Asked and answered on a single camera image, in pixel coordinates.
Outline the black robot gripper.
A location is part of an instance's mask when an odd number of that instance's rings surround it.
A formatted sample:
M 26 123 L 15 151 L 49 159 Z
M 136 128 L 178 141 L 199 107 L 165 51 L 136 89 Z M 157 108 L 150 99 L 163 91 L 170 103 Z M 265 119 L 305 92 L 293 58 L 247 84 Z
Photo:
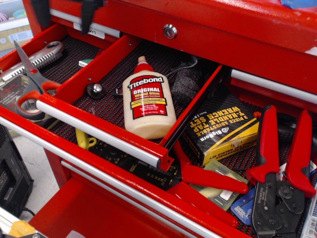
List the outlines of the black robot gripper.
M 107 0 L 70 0 L 72 2 L 82 3 L 81 8 L 81 33 L 87 34 L 93 21 L 95 10 L 104 6 Z M 41 27 L 48 28 L 51 24 L 49 0 L 31 0 L 31 6 L 35 12 L 37 20 Z

